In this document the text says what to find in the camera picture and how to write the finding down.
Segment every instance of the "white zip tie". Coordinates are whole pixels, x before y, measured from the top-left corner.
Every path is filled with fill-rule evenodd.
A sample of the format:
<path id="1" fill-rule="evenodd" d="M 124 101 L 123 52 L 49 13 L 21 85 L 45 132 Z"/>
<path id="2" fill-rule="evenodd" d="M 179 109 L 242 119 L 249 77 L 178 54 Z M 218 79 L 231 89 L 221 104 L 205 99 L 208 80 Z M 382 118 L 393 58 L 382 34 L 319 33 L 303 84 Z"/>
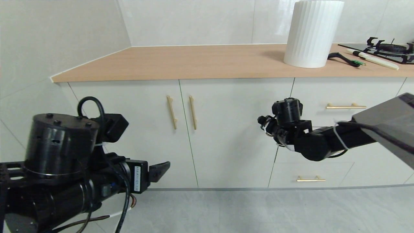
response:
<path id="1" fill-rule="evenodd" d="M 336 126 L 338 125 L 338 122 L 346 122 L 346 121 L 336 121 L 336 120 L 334 119 L 334 122 L 335 122 L 335 125 L 334 125 L 334 133 L 335 133 L 335 135 L 338 137 L 338 139 L 339 139 L 339 141 L 341 142 L 341 144 L 343 145 L 343 147 L 344 147 L 345 149 L 349 150 L 349 148 L 345 145 L 344 141 L 342 140 L 342 138 L 341 138 L 341 137 L 339 137 L 339 134 L 338 134 L 338 132 L 336 131 Z"/>
<path id="2" fill-rule="evenodd" d="M 97 144 L 95 144 L 95 146 L 105 146 L 105 145 L 107 145 L 108 143 L 107 142 L 102 142 L 102 143 L 97 143 Z"/>

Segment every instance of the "black cable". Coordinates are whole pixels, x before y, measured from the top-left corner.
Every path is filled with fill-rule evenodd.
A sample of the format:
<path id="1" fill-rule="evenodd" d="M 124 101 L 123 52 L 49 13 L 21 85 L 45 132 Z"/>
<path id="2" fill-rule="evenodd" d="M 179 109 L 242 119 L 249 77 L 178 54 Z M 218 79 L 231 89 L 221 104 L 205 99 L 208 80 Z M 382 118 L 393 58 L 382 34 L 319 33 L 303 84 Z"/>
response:
<path id="1" fill-rule="evenodd" d="M 380 130 L 376 126 L 371 126 L 371 125 L 361 124 L 361 123 L 356 123 L 356 122 L 347 122 L 347 121 L 340 121 L 340 122 L 338 122 L 338 125 L 354 126 L 354 127 L 359 127 L 359 128 L 362 128 L 362 129 L 371 130 L 372 132 L 375 132 L 376 134 L 383 137 L 384 139 L 386 139 L 387 141 L 389 141 L 393 145 L 399 147 L 400 149 L 403 149 L 403 150 L 405 150 L 405 151 L 407 151 L 411 154 L 414 154 L 414 147 L 412 147 L 412 146 L 396 139 L 395 137 L 389 135 L 388 133 Z"/>
<path id="2" fill-rule="evenodd" d="M 84 181 L 84 184 L 85 184 L 85 189 L 86 189 L 86 197 L 87 197 L 87 199 L 89 200 L 89 211 L 88 211 L 88 215 L 87 215 L 87 217 L 86 217 L 86 219 L 85 219 L 85 220 L 82 220 L 82 221 L 81 221 L 81 223 L 83 223 L 83 225 L 82 225 L 82 227 L 81 227 L 81 228 L 80 228 L 80 229 L 76 232 L 76 233 L 82 233 L 82 232 L 85 230 L 85 228 L 86 228 L 86 226 L 88 225 L 88 223 L 92 221 L 92 219 L 91 219 L 91 215 L 92 215 L 92 209 L 93 209 L 93 202 L 92 202 L 91 186 L 90 186 L 90 185 L 88 185 L 88 184 L 89 184 L 89 181 L 88 181 L 88 180 L 89 180 L 89 179 L 88 179 L 88 176 L 86 175 L 85 169 L 83 168 L 83 165 L 82 165 L 81 161 L 79 161 L 78 159 L 77 159 L 77 161 L 78 161 L 78 163 L 79 163 L 79 167 L 80 167 L 80 170 L 81 170 L 81 172 L 82 172 L 83 181 Z M 69 228 L 69 227 L 71 227 L 71 226 L 75 226 L 75 225 L 77 225 L 77 224 L 70 223 L 70 224 L 67 224 L 67 225 L 65 225 L 65 226 L 62 226 L 62 227 L 59 227 L 59 228 L 53 229 L 53 230 L 51 231 L 51 233 L 58 233 L 58 232 L 61 232 L 61 231 L 65 230 L 66 228 Z"/>
<path id="3" fill-rule="evenodd" d="M 339 156 L 341 156 L 341 155 L 345 154 L 347 151 L 348 151 L 348 150 L 344 150 L 344 151 L 342 151 L 341 153 L 339 153 L 339 154 L 337 154 L 337 155 L 332 155 L 332 156 L 329 156 L 328 158 L 337 158 L 337 157 L 339 157 Z"/>
<path id="4" fill-rule="evenodd" d="M 92 96 L 85 97 L 85 98 L 83 98 L 79 101 L 79 104 L 77 106 L 77 112 L 78 112 L 78 115 L 80 117 L 84 117 L 83 114 L 82 114 L 82 105 L 88 100 L 91 100 L 91 101 L 95 102 L 98 109 L 99 109 L 99 113 L 100 113 L 99 117 L 101 119 L 101 127 L 100 127 L 101 132 L 100 132 L 100 134 L 98 135 L 98 137 L 96 139 L 96 143 L 97 144 L 99 144 L 99 143 L 102 144 L 102 138 L 103 138 L 103 135 L 104 135 L 105 112 L 104 112 L 104 107 L 102 106 L 101 102 L 97 98 L 92 97 Z M 131 193 L 130 186 L 129 186 L 129 181 L 128 181 L 128 178 L 125 176 L 125 174 L 122 173 L 121 171 L 119 171 L 115 167 L 115 165 L 108 159 L 108 157 L 106 156 L 105 151 L 104 151 L 102 146 L 96 146 L 95 148 L 99 150 L 99 152 L 102 154 L 103 160 L 105 160 L 105 162 L 113 170 L 113 172 L 115 172 L 118 175 L 118 177 L 120 177 L 125 183 L 125 190 L 126 190 L 126 192 L 125 192 L 125 203 L 124 203 L 124 207 L 122 209 L 121 218 L 119 219 L 119 222 L 118 222 L 118 225 L 117 225 L 116 231 L 115 231 L 115 233 L 120 233 L 121 228 L 122 228 L 122 224 L 124 223 L 125 216 L 126 216 L 126 213 L 127 213 L 127 210 L 128 210 L 128 205 L 129 205 L 129 196 L 130 196 L 130 193 Z"/>
<path id="5" fill-rule="evenodd" d="M 85 230 L 86 226 L 88 225 L 89 220 L 91 219 L 93 202 L 92 202 L 92 193 L 91 193 L 92 190 L 91 190 L 91 186 L 88 185 L 89 184 L 89 179 L 88 179 L 88 177 L 86 175 L 85 169 L 82 166 L 82 163 L 79 160 L 77 160 L 77 161 L 79 162 L 79 167 L 80 167 L 80 170 L 82 172 L 83 181 L 85 183 L 86 196 L 87 196 L 87 199 L 89 200 L 88 216 L 86 217 L 86 220 L 83 223 L 82 227 L 76 232 L 76 233 L 82 233 Z"/>
<path id="6" fill-rule="evenodd" d="M 130 194 L 130 197 L 132 198 L 131 208 L 134 208 L 134 207 L 135 207 L 135 205 L 137 204 L 137 198 L 136 198 L 133 194 Z M 103 215 L 103 216 L 99 216 L 99 217 L 96 217 L 96 218 L 91 218 L 91 219 L 89 219 L 89 222 L 100 221 L 100 220 L 104 220 L 104 219 L 107 219 L 107 218 L 110 218 L 110 217 L 111 217 L 110 215 Z M 86 220 L 87 220 L 87 219 L 84 219 L 84 220 L 80 220 L 80 221 L 76 221 L 76 222 L 73 222 L 73 223 L 70 223 L 70 224 L 64 225 L 64 226 L 62 226 L 62 227 L 56 228 L 56 229 L 55 229 L 55 230 L 53 230 L 52 232 L 53 232 L 53 233 L 61 232 L 61 231 L 65 230 L 65 229 L 67 229 L 67 228 L 69 228 L 69 227 L 72 227 L 72 226 L 76 226 L 76 225 L 82 224 L 82 223 L 84 223 Z"/>

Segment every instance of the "ribbed white vase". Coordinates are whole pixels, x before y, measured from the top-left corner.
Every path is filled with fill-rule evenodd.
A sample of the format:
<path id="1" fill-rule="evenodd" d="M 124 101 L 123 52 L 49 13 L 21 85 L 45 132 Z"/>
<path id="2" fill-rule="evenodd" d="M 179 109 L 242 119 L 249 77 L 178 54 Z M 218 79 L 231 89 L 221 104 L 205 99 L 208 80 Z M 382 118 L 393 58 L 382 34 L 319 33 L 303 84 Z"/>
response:
<path id="1" fill-rule="evenodd" d="M 296 2 L 284 62 L 303 68 L 325 66 L 343 7 L 344 2 L 335 0 Z"/>

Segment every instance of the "gold drawer handle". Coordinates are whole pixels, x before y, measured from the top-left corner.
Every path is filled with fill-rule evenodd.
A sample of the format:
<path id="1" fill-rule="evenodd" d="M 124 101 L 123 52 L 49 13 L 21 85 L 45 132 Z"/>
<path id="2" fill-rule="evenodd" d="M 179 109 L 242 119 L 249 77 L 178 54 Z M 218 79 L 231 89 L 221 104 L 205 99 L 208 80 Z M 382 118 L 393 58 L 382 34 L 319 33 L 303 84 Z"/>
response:
<path id="1" fill-rule="evenodd" d="M 359 106 L 356 103 L 352 103 L 351 106 L 333 106 L 331 103 L 328 103 L 326 109 L 366 109 L 366 106 Z"/>
<path id="2" fill-rule="evenodd" d="M 297 182 L 325 182 L 325 179 L 321 179 L 318 175 L 315 177 L 314 180 L 304 180 L 301 176 L 298 176 Z"/>
<path id="3" fill-rule="evenodd" d="M 177 119 L 174 116 L 174 110 L 173 110 L 173 104 L 172 104 L 173 98 L 167 95 L 167 100 L 168 100 L 168 104 L 170 105 L 170 112 L 171 112 L 171 117 L 173 118 L 174 129 L 177 129 Z"/>
<path id="4" fill-rule="evenodd" d="M 190 104 L 191 104 L 191 114 L 193 116 L 194 130 L 197 130 L 197 119 L 195 118 L 195 111 L 194 111 L 194 99 L 191 95 L 190 95 Z"/>

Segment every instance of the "kitchen counter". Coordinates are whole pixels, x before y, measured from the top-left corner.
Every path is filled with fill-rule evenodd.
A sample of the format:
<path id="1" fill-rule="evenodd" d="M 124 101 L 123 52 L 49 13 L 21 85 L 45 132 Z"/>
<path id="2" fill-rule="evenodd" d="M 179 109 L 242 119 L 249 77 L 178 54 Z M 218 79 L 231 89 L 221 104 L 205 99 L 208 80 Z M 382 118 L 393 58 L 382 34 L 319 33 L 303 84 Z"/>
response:
<path id="1" fill-rule="evenodd" d="M 352 67 L 339 58 L 325 67 L 298 68 L 283 63 L 285 44 L 131 47 L 53 76 L 54 83 L 112 80 L 176 80 L 285 77 L 412 77 L 414 65 L 392 70 L 374 63 Z M 351 60 L 361 60 L 333 44 Z"/>

